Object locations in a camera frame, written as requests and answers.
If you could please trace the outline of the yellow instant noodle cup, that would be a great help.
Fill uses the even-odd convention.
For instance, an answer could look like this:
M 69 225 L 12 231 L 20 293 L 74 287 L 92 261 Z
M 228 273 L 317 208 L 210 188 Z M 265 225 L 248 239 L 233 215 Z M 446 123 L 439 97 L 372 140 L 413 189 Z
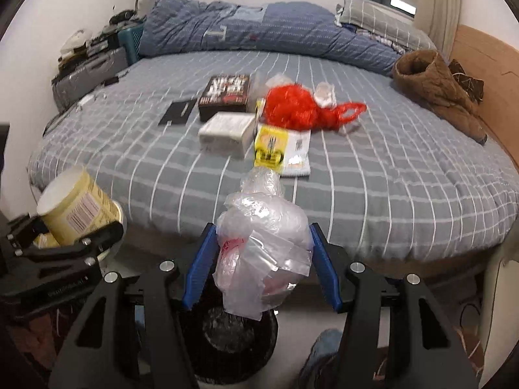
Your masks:
M 37 215 L 61 246 L 113 221 L 124 223 L 121 206 L 78 165 L 63 171 L 45 188 Z

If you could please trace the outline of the clear plastic bag bundle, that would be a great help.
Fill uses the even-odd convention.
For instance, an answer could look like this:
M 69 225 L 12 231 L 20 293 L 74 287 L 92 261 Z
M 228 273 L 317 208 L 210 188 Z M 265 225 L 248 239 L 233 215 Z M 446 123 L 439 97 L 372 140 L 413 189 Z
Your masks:
M 310 275 L 313 242 L 303 209 L 284 198 L 281 178 L 255 167 L 224 201 L 213 279 L 225 312 L 260 320 Z

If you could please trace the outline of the white earphone box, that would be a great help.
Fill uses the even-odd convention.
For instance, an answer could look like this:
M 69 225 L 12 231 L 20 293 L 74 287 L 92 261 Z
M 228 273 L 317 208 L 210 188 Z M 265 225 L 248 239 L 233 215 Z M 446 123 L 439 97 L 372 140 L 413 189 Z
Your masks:
M 198 132 L 202 151 L 243 159 L 255 136 L 252 113 L 218 112 Z

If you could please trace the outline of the dark cookie box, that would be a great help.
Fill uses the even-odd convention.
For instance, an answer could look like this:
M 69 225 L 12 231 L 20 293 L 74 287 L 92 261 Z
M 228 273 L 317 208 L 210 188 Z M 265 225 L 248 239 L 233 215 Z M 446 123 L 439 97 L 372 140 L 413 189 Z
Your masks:
M 218 112 L 245 112 L 249 99 L 249 75 L 212 76 L 198 100 L 202 123 Z

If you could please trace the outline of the yellow white snack bag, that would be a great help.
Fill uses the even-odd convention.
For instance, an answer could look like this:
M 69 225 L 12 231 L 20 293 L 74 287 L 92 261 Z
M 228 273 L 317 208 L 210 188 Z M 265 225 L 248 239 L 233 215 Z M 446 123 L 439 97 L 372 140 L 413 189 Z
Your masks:
M 254 142 L 255 167 L 271 169 L 281 177 L 310 175 L 310 131 L 298 132 L 259 124 Z

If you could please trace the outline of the bubble wrap sheet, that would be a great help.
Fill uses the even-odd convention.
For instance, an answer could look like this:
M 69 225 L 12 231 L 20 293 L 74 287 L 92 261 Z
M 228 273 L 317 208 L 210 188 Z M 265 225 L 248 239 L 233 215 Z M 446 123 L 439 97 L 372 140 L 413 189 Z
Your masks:
M 253 111 L 257 100 L 263 99 L 267 94 L 266 81 L 266 75 L 260 71 L 255 71 L 250 74 L 250 86 L 247 101 L 249 111 Z

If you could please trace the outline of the red plastic bag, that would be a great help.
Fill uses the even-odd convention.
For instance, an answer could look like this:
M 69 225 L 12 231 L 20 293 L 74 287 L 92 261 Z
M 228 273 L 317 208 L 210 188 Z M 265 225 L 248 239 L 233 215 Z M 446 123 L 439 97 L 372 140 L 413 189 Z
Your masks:
M 367 110 L 367 105 L 347 102 L 323 108 L 299 84 L 273 87 L 266 97 L 263 117 L 267 125 L 296 131 L 339 130 Z

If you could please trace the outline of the white paper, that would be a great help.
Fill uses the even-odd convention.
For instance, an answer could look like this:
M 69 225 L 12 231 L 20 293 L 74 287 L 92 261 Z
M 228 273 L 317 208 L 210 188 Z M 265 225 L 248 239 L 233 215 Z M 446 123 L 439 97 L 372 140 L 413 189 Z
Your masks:
M 331 109 L 337 105 L 334 85 L 331 83 L 319 83 L 314 89 L 313 98 L 320 108 Z

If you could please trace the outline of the grey suitcase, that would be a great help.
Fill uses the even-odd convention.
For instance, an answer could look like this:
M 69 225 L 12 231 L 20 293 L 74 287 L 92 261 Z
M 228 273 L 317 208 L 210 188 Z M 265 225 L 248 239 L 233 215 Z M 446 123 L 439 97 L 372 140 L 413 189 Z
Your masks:
M 51 81 L 54 103 L 59 113 L 92 92 L 101 83 L 117 76 L 128 67 L 126 50 L 119 47 L 90 58 L 68 73 L 60 73 Z

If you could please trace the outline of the black flat card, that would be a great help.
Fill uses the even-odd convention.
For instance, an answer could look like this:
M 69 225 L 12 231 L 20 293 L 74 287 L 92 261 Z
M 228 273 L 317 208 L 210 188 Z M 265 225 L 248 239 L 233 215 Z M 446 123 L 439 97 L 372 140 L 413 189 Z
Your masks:
M 172 102 L 158 125 L 185 125 L 196 103 L 196 99 Z

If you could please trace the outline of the teal plastic crate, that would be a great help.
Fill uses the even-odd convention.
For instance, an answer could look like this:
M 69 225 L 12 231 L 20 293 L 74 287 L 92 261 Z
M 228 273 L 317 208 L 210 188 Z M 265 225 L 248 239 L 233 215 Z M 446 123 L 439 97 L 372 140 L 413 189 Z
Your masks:
M 117 33 L 121 47 L 126 51 L 129 66 L 139 61 L 139 47 L 142 38 L 143 24 L 127 26 Z

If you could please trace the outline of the dark patterned cushion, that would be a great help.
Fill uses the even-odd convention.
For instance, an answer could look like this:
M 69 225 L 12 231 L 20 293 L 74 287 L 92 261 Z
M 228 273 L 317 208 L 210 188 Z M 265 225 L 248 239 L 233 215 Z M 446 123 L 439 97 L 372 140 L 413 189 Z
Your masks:
M 467 93 L 469 99 L 476 104 L 480 104 L 484 98 L 484 81 L 467 75 L 461 63 L 456 59 L 450 62 L 449 69 L 453 78 Z

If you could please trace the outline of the brown fleece jacket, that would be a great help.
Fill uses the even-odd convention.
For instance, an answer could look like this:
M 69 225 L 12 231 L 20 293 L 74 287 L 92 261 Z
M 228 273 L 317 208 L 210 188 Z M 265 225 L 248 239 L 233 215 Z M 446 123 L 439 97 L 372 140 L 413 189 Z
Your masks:
M 422 49 L 403 54 L 393 65 L 392 77 L 396 87 L 409 99 L 446 120 L 479 145 L 487 142 L 476 105 L 456 81 L 439 52 Z

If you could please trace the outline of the grey checked pillow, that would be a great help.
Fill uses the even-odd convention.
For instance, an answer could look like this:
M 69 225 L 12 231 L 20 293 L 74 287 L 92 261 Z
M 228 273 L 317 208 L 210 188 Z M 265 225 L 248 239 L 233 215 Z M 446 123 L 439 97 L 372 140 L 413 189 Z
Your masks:
M 334 23 L 399 54 L 436 49 L 425 32 L 387 14 L 369 0 L 343 0 L 336 6 Z

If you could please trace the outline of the beige curtain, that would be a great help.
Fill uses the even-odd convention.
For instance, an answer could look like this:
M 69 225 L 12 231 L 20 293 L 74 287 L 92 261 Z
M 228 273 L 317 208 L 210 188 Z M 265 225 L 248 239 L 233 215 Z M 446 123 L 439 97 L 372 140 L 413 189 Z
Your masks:
M 447 58 L 454 46 L 461 0 L 418 0 L 414 26 L 425 32 Z

